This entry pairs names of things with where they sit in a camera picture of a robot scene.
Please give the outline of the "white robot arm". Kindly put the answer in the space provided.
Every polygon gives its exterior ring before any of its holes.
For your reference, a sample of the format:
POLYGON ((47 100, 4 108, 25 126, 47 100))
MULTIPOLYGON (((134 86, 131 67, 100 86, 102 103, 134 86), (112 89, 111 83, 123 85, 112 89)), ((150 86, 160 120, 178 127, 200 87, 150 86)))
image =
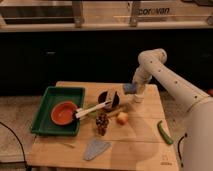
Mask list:
POLYGON ((213 171, 213 97, 168 69, 166 60, 162 48, 141 52, 133 82, 140 89, 154 77, 188 114, 183 171, 213 171))

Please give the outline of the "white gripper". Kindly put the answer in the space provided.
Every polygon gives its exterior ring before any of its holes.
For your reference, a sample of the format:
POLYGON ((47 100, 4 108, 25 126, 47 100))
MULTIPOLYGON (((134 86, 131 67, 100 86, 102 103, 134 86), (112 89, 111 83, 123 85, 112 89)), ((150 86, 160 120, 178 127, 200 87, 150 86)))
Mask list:
POLYGON ((137 68, 132 82, 136 85, 137 93, 142 94, 145 85, 149 82, 149 74, 142 68, 137 68))

